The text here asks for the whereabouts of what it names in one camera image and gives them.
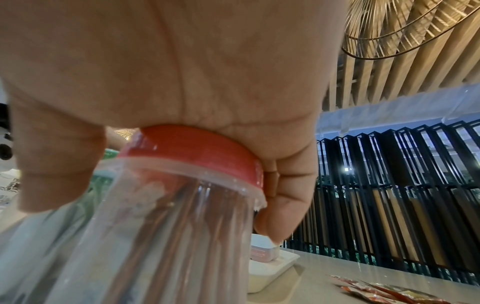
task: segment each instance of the red packet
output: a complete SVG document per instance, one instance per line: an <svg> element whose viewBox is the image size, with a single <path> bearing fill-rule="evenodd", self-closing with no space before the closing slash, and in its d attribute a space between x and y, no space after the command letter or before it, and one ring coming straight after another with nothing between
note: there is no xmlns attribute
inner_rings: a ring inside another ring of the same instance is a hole
<svg viewBox="0 0 480 304"><path fill-rule="evenodd" d="M376 288L374 288L374 287L372 287L369 284L366 284L364 282L355 281L355 280L352 280L352 279L349 279L349 278L346 278L346 277L341 277L341 276L338 276L338 275L331 275L331 277L336 278L337 280L339 280L341 282L350 284L358 290L373 293L373 294L377 294L377 295L380 295L380 296L383 296L383 297L386 297L386 298L397 300L397 298L395 296L393 296L389 293L383 292L379 289L376 289Z"/></svg>
<svg viewBox="0 0 480 304"><path fill-rule="evenodd" d="M396 298L411 304L450 304L450 302L445 301L437 296L417 291L414 289L403 288L393 285L386 285L380 283L371 283L369 284L372 287L375 287L383 292L389 293Z"/></svg>
<svg viewBox="0 0 480 304"><path fill-rule="evenodd" d="M354 288L354 287L342 286L342 289L351 293L351 294L354 294L358 297L364 298L367 301L370 301L372 303L405 304L404 302L400 302L400 301L397 301L397 300L394 300L394 299L391 299L391 298L386 298L386 297L383 297L381 295L374 294L374 293L371 293L371 292L366 292L366 291L363 291L363 290L359 290L359 289Z"/></svg>

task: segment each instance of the skin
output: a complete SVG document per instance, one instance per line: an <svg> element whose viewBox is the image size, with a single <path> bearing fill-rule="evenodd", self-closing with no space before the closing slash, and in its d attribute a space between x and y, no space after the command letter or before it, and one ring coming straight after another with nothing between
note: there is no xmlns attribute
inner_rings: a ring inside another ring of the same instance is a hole
<svg viewBox="0 0 480 304"><path fill-rule="evenodd" d="M287 238L311 203L315 124L345 10L329 0L2 0L21 209L79 197L105 126L183 124L259 157L268 207L255 227Z"/></svg>

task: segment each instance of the table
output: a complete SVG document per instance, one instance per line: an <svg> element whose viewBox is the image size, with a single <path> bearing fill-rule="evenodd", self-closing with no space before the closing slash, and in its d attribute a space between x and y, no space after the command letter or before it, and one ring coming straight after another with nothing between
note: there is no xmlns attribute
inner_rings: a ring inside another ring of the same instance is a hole
<svg viewBox="0 0 480 304"><path fill-rule="evenodd" d="M300 255L295 265L258 293L248 295L248 303L294 304L365 304L344 293L342 282L330 275L340 275L366 282L379 282L409 287L439 296L452 303L476 304L480 287L442 279L365 265L318 254L283 249Z"/></svg>

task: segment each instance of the red lid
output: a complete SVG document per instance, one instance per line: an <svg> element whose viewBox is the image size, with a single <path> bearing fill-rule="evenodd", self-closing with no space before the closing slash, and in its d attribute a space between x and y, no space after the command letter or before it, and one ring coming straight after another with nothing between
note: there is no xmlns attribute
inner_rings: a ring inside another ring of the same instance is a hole
<svg viewBox="0 0 480 304"><path fill-rule="evenodd" d="M263 187L262 164L250 150L216 133L194 127L141 128L119 157L157 157L205 167Z"/></svg>

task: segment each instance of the black fence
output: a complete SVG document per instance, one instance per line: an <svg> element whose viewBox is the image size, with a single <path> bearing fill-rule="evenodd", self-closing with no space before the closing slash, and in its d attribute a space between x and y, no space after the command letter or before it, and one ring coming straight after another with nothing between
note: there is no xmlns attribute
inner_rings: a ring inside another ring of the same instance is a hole
<svg viewBox="0 0 480 304"><path fill-rule="evenodd" d="M318 181L284 246L480 281L480 120L318 141Z"/></svg>

